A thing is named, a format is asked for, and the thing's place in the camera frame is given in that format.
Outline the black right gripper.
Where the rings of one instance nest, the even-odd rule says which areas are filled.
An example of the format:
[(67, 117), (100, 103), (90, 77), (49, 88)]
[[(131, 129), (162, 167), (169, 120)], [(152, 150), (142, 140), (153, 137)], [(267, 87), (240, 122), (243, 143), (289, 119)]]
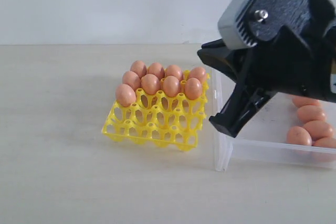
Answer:
[(274, 39), (250, 49), (230, 50), (222, 39), (201, 45), (202, 63), (237, 82), (221, 111), (209, 118), (215, 129), (236, 137), (277, 92), (335, 101), (335, 6), (309, 0), (309, 8), (299, 34), (283, 26)]

